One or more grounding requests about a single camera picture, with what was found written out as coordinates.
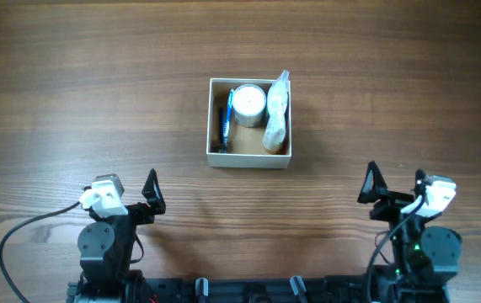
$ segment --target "square box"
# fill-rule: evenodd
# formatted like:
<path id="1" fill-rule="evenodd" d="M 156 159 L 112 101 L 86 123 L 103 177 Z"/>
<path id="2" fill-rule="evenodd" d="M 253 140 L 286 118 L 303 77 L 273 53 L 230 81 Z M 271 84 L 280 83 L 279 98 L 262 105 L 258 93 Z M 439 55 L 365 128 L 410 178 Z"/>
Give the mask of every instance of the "square box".
<path id="1" fill-rule="evenodd" d="M 258 127 L 243 127 L 237 124 L 231 115 L 228 136 L 228 153 L 212 152 L 213 146 L 220 144 L 219 108 L 227 108 L 227 99 L 231 89 L 244 84 L 254 84 L 268 91 L 275 80 L 266 79 L 210 79 L 208 96 L 208 126 L 206 128 L 206 157 L 212 167 L 253 167 L 253 168 L 287 168 L 292 155 L 291 132 L 291 83 L 289 82 L 289 104 L 285 112 L 286 136 L 279 154 L 272 155 L 263 148 L 263 136 L 266 118 L 263 117 Z"/>

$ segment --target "white box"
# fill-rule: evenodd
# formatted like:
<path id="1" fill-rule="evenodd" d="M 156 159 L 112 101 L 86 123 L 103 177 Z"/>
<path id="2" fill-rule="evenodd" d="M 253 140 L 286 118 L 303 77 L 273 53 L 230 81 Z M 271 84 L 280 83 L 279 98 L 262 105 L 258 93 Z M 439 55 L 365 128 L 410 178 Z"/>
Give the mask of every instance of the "white box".
<path id="1" fill-rule="evenodd" d="M 229 127 L 228 153 L 212 152 L 212 147 L 220 144 L 219 108 L 227 110 L 227 98 L 231 89 L 243 84 L 255 84 L 265 91 L 275 80 L 265 79 L 210 79 L 208 96 L 208 126 L 206 128 L 206 157 L 212 167 L 255 167 L 255 168 L 287 168 L 292 155 L 291 135 L 291 90 L 289 89 L 289 105 L 285 113 L 286 138 L 280 154 L 271 155 L 263 148 L 263 136 L 266 123 L 259 127 L 242 127 L 231 117 Z"/>

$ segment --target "blue pen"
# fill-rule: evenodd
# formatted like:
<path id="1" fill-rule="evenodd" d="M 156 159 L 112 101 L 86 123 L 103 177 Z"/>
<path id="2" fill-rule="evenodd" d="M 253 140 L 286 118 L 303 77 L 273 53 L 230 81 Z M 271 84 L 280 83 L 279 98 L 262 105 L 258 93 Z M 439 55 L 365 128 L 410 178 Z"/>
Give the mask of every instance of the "blue pen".
<path id="1" fill-rule="evenodd" d="M 227 147 L 227 140 L 229 138 L 229 124 L 231 122 L 231 110 L 232 110 L 232 96 L 234 95 L 234 90 L 231 89 L 229 93 L 229 100 L 227 101 L 227 118 L 225 124 L 223 125 L 223 144 Z"/>

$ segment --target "table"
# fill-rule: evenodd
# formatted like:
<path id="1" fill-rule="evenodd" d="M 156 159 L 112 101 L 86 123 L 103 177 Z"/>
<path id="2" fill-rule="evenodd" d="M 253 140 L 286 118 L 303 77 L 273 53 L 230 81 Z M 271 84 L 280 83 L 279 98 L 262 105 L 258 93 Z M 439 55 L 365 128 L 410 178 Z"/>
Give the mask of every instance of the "table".
<path id="1" fill-rule="evenodd" d="M 208 167 L 209 79 L 285 68 L 289 168 Z M 370 160 L 393 190 L 419 167 L 455 178 L 435 224 L 464 239 L 453 300 L 481 302 L 481 3 L 0 6 L 0 239 L 100 174 L 142 201 L 154 167 L 168 208 L 138 229 L 148 278 L 360 274 L 387 228 L 355 202 Z M 91 221 L 76 209 L 12 236 L 31 301 L 64 301 Z M 16 300 L 0 272 L 0 301 Z"/>

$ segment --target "robotic arm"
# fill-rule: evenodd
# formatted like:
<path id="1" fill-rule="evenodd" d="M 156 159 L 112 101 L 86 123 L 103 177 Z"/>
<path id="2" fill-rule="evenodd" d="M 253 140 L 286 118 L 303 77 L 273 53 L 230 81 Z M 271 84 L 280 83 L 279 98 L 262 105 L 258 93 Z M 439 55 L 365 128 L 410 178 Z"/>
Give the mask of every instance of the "robotic arm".
<path id="1" fill-rule="evenodd" d="M 80 202 L 96 222 L 81 231 L 77 246 L 83 269 L 69 284 L 67 302 L 74 303 L 206 303 L 449 302 L 446 283 L 458 271 L 461 237 L 450 229 L 425 224 L 441 215 L 455 196 L 446 177 L 416 172 L 414 195 L 390 191 L 374 162 L 367 169 L 358 202 L 375 203 L 372 220 L 389 231 L 374 252 L 366 274 L 318 279 L 211 280 L 144 279 L 130 270 L 136 227 L 152 224 L 165 213 L 165 203 L 152 170 L 142 190 L 145 203 L 123 206 L 124 188 L 116 175 L 97 177 Z M 375 256 L 391 241 L 394 262 L 374 265 Z"/>

